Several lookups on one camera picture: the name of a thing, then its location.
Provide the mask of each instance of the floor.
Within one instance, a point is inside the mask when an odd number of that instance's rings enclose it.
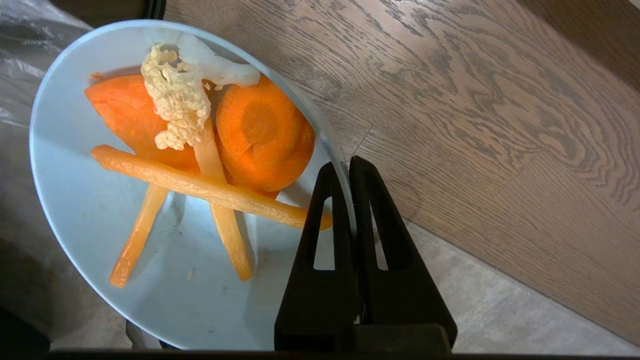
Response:
[[[0,49],[16,50],[4,40]],[[40,208],[29,166],[28,115],[48,63],[27,63],[31,72],[20,81],[0,69],[0,306],[48,335],[53,348],[129,348],[124,319],[81,278]],[[16,93],[23,97],[7,101]],[[532,176],[556,171],[535,169]],[[640,348],[420,226],[407,226],[458,324],[455,352],[640,356]]]
[[[407,219],[640,344],[630,2],[171,0],[166,18],[310,93]]]

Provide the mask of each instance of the carrot stick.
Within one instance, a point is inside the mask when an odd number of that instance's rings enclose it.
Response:
[[[178,193],[205,199],[225,208],[256,214],[298,229],[305,225],[306,209],[269,199],[250,190],[189,174],[108,145],[94,147],[91,155],[106,170],[136,177]],[[327,229],[331,223],[331,216],[324,214],[320,230]]]
[[[218,156],[218,148],[216,147],[216,139],[213,137],[213,125],[211,118],[207,119],[204,124],[204,130],[200,132],[200,142],[193,147],[196,154],[196,161],[200,167],[200,173],[205,177],[210,177],[222,183],[227,183],[225,179],[225,171],[222,168],[222,162]],[[238,277],[244,281],[251,277],[251,266],[249,258],[246,255],[244,241],[238,223],[236,214],[232,209],[209,203],[213,222],[218,228],[220,240],[227,250],[229,260],[233,264]]]
[[[111,272],[109,282],[113,286],[123,288],[125,284],[127,284],[129,275],[131,275],[131,271],[134,266],[136,266],[142,249],[145,247],[147,236],[149,236],[151,227],[154,225],[156,214],[160,208],[162,208],[167,194],[169,194],[169,189],[155,184],[149,184],[145,199],[142,201],[142,207],[131,229],[129,239],[122,248],[120,257]]]

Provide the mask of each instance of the wood grain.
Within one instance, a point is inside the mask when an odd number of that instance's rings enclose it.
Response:
[[[640,343],[640,10],[169,1],[308,91],[402,214]]]

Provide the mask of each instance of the vegetable scraps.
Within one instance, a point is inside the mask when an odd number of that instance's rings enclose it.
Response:
[[[214,121],[211,85],[221,90],[229,84]],[[141,75],[105,80],[87,88],[85,95],[137,155],[101,145],[93,157],[105,169],[149,182],[113,268],[114,286],[125,286],[170,190],[209,201],[241,280],[251,277],[251,268],[234,209],[302,228],[306,210],[273,199],[304,171],[315,134],[295,105],[255,67],[222,58],[193,35],[183,34],[175,45],[152,46]],[[331,218],[323,217],[321,229],[330,224]]]

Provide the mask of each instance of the carrot slice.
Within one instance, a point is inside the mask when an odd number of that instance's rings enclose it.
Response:
[[[306,121],[302,128],[295,152],[270,168],[259,167],[249,153],[234,159],[224,145],[220,147],[220,158],[229,174],[243,186],[258,192],[277,192],[296,182],[313,154],[316,134]]]
[[[148,160],[114,149],[108,145],[93,148],[91,155],[106,170],[138,178],[151,184],[185,195],[205,199],[226,208],[252,213],[302,229],[307,210],[284,204],[250,190],[231,186],[223,181],[195,176],[157,161]],[[330,215],[323,214],[320,230],[331,226]]]
[[[229,156],[249,154],[261,168],[287,157],[300,137],[305,117],[269,78],[253,86],[232,85],[216,110],[216,126]]]
[[[204,130],[200,132],[200,142],[193,147],[196,160],[203,176],[226,183],[222,162],[218,156],[216,139],[213,136],[211,118],[204,124]],[[213,221],[218,228],[220,240],[227,250],[229,260],[233,264],[238,277],[244,281],[251,277],[251,266],[244,248],[244,241],[240,235],[236,214],[232,209],[209,203]]]
[[[113,267],[109,282],[113,286],[123,288],[129,280],[131,271],[145,247],[151,227],[154,225],[157,212],[162,208],[169,190],[162,186],[149,184],[145,199],[136,218],[127,243],[122,248],[120,257]]]
[[[214,133],[214,137],[216,139],[216,145],[218,146],[218,156],[221,157],[222,152],[224,151],[223,146],[220,144],[220,137],[218,136],[218,132],[214,129],[213,130]],[[266,196],[270,199],[276,199],[278,197],[278,195],[280,194],[280,190],[275,191],[275,192],[263,192],[260,189],[255,189],[255,188],[250,188],[249,185],[245,185],[243,183],[241,183],[240,181],[238,181],[237,179],[235,179],[233,176],[231,176],[231,173],[229,172],[229,169],[227,168],[227,166],[223,163],[222,167],[225,171],[225,179],[227,180],[227,184],[231,184],[233,186],[237,186],[239,188],[244,188],[247,190],[251,190],[253,192],[255,192],[258,195],[262,195],[262,196]]]
[[[142,75],[119,76],[88,87],[84,95],[104,123],[138,156],[199,174],[193,148],[160,150],[154,138],[167,122],[154,111]]]

